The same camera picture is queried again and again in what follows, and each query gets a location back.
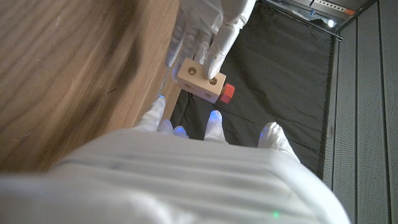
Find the black fabric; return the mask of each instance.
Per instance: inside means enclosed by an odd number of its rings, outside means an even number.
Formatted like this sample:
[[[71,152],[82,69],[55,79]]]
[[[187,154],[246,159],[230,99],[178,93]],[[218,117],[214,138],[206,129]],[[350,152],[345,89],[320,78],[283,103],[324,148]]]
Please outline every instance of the black fabric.
[[[330,36],[256,3],[221,68],[236,89],[230,103],[182,91],[171,122],[203,139],[210,112],[219,110],[230,144],[257,147],[262,128],[276,121],[317,173],[330,45]]]

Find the white garment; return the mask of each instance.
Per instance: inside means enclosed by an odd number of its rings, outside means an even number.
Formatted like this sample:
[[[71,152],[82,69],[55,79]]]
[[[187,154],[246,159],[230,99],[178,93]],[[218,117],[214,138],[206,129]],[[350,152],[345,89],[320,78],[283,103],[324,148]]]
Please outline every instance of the white garment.
[[[122,129],[0,179],[1,223],[349,223],[288,154]]]

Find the wood grain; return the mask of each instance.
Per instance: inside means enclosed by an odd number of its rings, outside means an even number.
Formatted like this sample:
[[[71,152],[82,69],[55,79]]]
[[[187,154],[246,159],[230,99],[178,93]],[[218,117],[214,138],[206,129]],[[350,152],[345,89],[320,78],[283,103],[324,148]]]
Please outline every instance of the wood grain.
[[[44,171],[130,128],[162,83],[177,9],[178,0],[0,1],[0,170]],[[165,116],[178,93],[169,77]]]

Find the gloved hand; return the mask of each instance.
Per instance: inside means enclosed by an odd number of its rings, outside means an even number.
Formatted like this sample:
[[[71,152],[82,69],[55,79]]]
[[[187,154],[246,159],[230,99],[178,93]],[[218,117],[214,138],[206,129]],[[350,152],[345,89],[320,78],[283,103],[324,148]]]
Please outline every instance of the gloved hand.
[[[159,132],[161,134],[175,135],[184,139],[188,139],[187,133],[182,126],[177,126],[173,130],[172,123],[170,120],[165,119],[162,122],[160,120],[163,117],[164,108],[166,106],[166,100],[163,96],[159,96],[156,99],[150,110],[146,112],[138,123],[133,127],[136,131],[149,131]],[[224,131],[222,126],[222,116],[219,111],[212,111],[207,123],[205,141],[221,142],[226,143],[224,137]]]
[[[255,0],[181,0],[181,8],[166,56],[166,67],[177,73],[185,58],[205,65],[205,76],[214,78],[240,29],[247,23]]]
[[[157,131],[162,134],[175,135],[184,139],[188,139],[189,137],[182,126],[177,126],[173,130],[170,120],[165,119],[160,122],[165,106],[165,98],[163,96],[159,96],[158,99],[153,102],[150,110],[142,116],[133,129],[136,131]],[[223,130],[223,117],[217,110],[212,111],[210,114],[206,126],[204,141],[227,144]],[[260,134],[258,148],[275,149],[288,154],[300,162],[290,146],[283,129],[276,122],[266,124],[266,127]]]

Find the gray wall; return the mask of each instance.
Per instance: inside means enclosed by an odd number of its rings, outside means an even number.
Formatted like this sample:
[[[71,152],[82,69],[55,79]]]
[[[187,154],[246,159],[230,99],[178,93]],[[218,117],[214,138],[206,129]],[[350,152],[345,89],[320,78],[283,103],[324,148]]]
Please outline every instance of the gray wall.
[[[335,44],[323,181],[353,223],[398,223],[397,13],[379,0]]]

